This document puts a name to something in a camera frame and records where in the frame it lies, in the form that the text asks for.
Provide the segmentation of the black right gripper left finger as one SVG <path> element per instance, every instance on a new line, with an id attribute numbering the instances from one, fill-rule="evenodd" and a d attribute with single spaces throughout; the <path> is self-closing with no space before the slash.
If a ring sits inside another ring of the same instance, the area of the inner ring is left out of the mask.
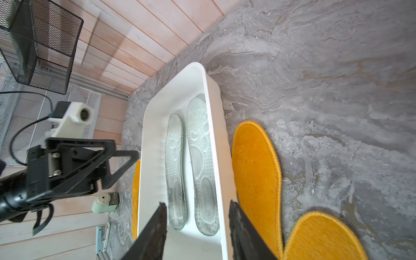
<path id="1" fill-rule="evenodd" d="M 167 235 L 167 207 L 159 203 L 138 238 L 122 260 L 162 260 Z"/>

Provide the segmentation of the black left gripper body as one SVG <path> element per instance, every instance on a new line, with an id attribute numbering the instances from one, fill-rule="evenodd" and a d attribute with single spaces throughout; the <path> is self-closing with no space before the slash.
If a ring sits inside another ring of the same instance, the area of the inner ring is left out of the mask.
<path id="1" fill-rule="evenodd" d="M 48 138 L 28 154 L 27 202 L 91 195 L 110 189 L 139 159 L 138 151 L 118 150 L 115 141 Z"/>

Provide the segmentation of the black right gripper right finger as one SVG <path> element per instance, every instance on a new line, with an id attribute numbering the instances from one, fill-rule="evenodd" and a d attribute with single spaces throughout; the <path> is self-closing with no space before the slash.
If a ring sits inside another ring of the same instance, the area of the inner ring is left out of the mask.
<path id="1" fill-rule="evenodd" d="M 233 200 L 229 207 L 229 225 L 234 260 L 277 260 L 240 205 Z"/>

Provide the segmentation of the white textured insole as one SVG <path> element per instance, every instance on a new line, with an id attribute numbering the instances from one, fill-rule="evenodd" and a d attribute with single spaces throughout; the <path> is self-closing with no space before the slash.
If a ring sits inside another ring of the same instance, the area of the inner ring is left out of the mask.
<path id="1" fill-rule="evenodd" d="M 219 230 L 216 183 L 206 102 L 201 97 L 188 104 L 186 134 L 195 195 L 195 222 L 206 236 Z"/>
<path id="2" fill-rule="evenodd" d="M 187 221 L 183 180 L 183 135 L 184 128 L 180 115 L 171 114 L 165 140 L 165 177 L 169 225 L 175 231 L 182 230 Z"/>

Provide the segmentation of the white plastic storage box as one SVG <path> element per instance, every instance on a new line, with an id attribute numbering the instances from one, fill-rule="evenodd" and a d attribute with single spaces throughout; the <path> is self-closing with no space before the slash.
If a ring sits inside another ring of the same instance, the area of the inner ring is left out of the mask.
<path id="1" fill-rule="evenodd" d="M 193 62 L 181 70 L 149 102 L 143 121 L 138 231 L 142 231 L 160 203 L 166 203 L 165 140 L 172 113 L 187 114 L 189 102 L 203 95 L 213 156 L 219 212 L 219 231 L 214 236 L 199 232 L 195 223 L 194 187 L 188 147 L 184 147 L 184 181 L 188 219 L 183 230 L 167 229 L 163 258 L 166 260 L 230 260 L 233 248 L 229 224 L 231 201 L 237 200 L 234 172 L 219 85 L 203 65 Z"/>

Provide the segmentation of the pale green small device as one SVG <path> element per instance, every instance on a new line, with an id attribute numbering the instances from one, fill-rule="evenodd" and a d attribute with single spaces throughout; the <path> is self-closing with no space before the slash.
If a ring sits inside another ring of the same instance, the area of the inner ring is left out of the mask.
<path id="1" fill-rule="evenodd" d="M 117 209 L 119 201 L 118 192 L 100 193 L 94 199 L 92 212 L 96 214 L 113 212 Z"/>

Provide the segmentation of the yellow fuzzy insole lower right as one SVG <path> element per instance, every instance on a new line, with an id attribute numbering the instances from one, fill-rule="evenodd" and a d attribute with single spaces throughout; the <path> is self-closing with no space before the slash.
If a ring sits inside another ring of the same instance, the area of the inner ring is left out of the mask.
<path id="1" fill-rule="evenodd" d="M 296 222 L 283 252 L 284 260 L 366 260 L 354 232 L 338 218 L 320 211 Z"/>

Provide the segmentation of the yellow fuzzy insole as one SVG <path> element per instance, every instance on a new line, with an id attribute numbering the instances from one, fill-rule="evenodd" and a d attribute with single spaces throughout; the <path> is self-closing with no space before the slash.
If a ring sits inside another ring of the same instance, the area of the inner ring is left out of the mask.
<path id="1" fill-rule="evenodd" d="M 366 260 L 354 232 L 338 218 L 320 211 L 296 222 L 283 252 L 284 260 Z"/>
<path id="2" fill-rule="evenodd" d="M 242 210 L 270 251 L 281 259 L 282 172 L 275 149 L 258 123 L 245 121 L 236 128 L 232 166 Z"/>
<path id="3" fill-rule="evenodd" d="M 131 234 L 134 240 L 138 237 L 138 200 L 140 189 L 140 165 L 141 161 L 138 160 L 135 166 L 133 184 L 132 184 L 132 227 Z"/>

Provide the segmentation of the yellow fuzzy insole upper left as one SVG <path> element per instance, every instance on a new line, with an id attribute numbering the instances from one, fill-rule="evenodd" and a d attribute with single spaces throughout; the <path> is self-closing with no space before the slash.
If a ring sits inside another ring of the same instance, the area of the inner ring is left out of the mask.
<path id="1" fill-rule="evenodd" d="M 138 237 L 138 200 L 140 189 L 140 165 L 141 161 L 138 160 L 135 166 L 133 184 L 132 184 L 132 227 L 131 234 L 134 240 Z"/>

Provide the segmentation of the yellow fuzzy insole upper right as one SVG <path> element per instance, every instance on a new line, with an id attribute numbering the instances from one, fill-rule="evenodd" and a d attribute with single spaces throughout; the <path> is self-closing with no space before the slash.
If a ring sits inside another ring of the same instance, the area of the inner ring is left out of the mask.
<path id="1" fill-rule="evenodd" d="M 232 166 L 242 210 L 270 251 L 281 259 L 282 172 L 275 149 L 258 123 L 245 121 L 236 128 Z"/>

